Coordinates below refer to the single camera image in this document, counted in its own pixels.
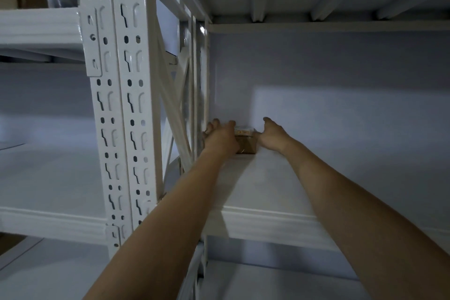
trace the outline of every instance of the right hand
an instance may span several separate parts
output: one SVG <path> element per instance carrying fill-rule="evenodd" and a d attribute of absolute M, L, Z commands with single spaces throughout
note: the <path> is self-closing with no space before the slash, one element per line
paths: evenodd
<path fill-rule="evenodd" d="M 256 134 L 258 143 L 264 148 L 283 153 L 292 138 L 286 133 L 283 127 L 275 121 L 272 121 L 272 119 L 264 117 L 263 120 L 264 132 Z"/>

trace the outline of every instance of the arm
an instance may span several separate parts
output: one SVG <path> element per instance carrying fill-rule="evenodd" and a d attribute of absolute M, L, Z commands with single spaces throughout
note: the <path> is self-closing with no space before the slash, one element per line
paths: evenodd
<path fill-rule="evenodd" d="M 405 217 L 264 118 L 259 143 L 284 155 L 319 221 L 373 299 L 450 299 L 450 256 Z"/>
<path fill-rule="evenodd" d="M 224 161 L 239 145 L 230 121 L 211 134 L 192 169 L 146 217 L 98 277 L 85 299 L 175 299 L 212 206 Z"/>

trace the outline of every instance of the shelf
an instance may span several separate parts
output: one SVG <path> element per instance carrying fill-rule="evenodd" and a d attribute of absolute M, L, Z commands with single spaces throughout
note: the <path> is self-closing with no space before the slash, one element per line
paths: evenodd
<path fill-rule="evenodd" d="M 0 150 L 0 232 L 106 244 L 98 151 Z"/>
<path fill-rule="evenodd" d="M 379 146 L 371 149 L 360 146 L 358 149 L 358 144 L 346 148 L 312 149 L 328 164 L 416 223 L 450 252 L 449 190 L 444 184 L 448 172 L 445 174 L 445 169 L 439 171 L 436 163 L 440 155 L 445 157 L 446 147 L 434 148 L 436 161 L 427 157 L 428 163 L 435 167 L 430 174 L 438 176 L 442 185 L 428 184 L 425 177 L 419 177 L 419 168 L 418 175 L 409 178 L 399 166 L 395 166 L 397 171 L 386 169 L 389 155 L 392 157 L 394 150 L 393 147 L 383 149 Z M 403 154 L 413 161 L 420 156 L 420 150 Z M 383 161 L 384 170 L 377 167 L 378 171 L 369 173 L 374 161 Z M 289 163 L 278 153 L 260 148 L 256 155 L 236 155 L 222 168 L 217 188 L 216 203 L 206 222 L 205 234 L 338 250 L 314 215 Z"/>
<path fill-rule="evenodd" d="M 4 299 L 81 299 L 109 262 L 106 246 L 44 239 L 3 269 Z"/>
<path fill-rule="evenodd" d="M 359 281 L 209 261 L 200 299 L 370 299 Z"/>
<path fill-rule="evenodd" d="M 83 50 L 78 8 L 0 11 L 0 47 Z"/>

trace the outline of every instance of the bare forearm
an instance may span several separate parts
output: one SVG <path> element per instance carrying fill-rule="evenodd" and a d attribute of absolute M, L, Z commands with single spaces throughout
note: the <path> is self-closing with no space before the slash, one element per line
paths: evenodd
<path fill-rule="evenodd" d="M 176 298 L 223 161 L 216 153 L 202 153 L 116 253 L 86 299 Z"/>
<path fill-rule="evenodd" d="M 450 299 L 450 257 L 432 240 L 301 143 L 282 153 L 374 299 Z"/>

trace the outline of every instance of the hand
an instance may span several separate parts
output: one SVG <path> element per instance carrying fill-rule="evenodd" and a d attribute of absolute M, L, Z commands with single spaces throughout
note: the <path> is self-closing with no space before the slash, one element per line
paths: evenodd
<path fill-rule="evenodd" d="M 256 133 L 258 143 L 269 150 L 275 150 L 283 154 L 284 149 L 289 145 L 292 138 L 275 121 L 268 117 L 265 117 L 263 120 L 264 132 Z"/>
<path fill-rule="evenodd" d="M 204 152 L 212 152 L 223 156 L 224 159 L 232 157 L 239 150 L 239 144 L 234 137 L 235 121 L 229 121 L 222 125 L 218 119 L 214 119 L 206 126 L 203 133 L 205 141 Z"/>

